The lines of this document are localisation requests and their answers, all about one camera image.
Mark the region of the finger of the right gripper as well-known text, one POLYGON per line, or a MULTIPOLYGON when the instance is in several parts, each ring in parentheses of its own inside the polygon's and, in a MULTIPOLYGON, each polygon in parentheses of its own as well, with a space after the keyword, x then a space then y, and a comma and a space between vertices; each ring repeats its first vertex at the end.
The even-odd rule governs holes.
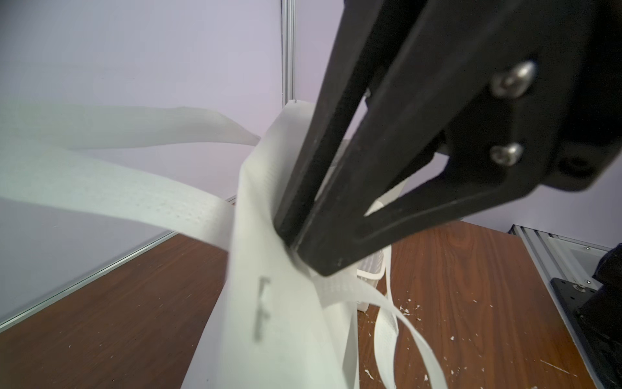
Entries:
POLYGON ((275 216, 276 232, 287 245, 300 233, 361 98, 395 58, 424 5, 345 2, 309 130, 275 216))
POLYGON ((555 156, 598 1, 423 2, 291 245, 321 275, 529 195, 555 156))

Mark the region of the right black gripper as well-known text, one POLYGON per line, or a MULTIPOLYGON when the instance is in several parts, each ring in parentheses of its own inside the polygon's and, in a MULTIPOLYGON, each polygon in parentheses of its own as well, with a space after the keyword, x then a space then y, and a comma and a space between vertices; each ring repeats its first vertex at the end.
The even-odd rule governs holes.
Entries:
POLYGON ((544 185, 584 191, 621 152, 621 2, 598 1, 586 57, 575 83, 544 185))

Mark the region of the white insulated delivery bag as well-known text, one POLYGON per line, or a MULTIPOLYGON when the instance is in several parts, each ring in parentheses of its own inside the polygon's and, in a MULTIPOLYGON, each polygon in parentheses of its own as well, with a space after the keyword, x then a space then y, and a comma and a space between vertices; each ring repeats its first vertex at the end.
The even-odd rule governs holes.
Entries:
POLYGON ((446 386, 432 349, 390 293, 343 270, 322 277, 298 264, 273 225, 314 105, 288 102, 265 136, 213 110, 1 104, 1 196, 27 204, 135 220, 229 253, 225 315, 214 388, 345 388, 346 335, 327 311, 366 302, 379 309, 374 356, 395 387, 398 333, 408 329, 429 385, 446 386), (246 144, 236 203, 159 175, 84 157, 82 150, 184 143, 246 144))

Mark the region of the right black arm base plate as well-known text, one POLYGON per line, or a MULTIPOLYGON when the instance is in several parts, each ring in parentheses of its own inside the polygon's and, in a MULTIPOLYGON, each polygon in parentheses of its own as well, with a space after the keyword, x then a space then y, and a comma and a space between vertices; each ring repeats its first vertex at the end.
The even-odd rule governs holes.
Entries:
POLYGON ((552 286, 605 388, 621 387, 621 292, 602 285, 581 289, 552 279, 552 286))

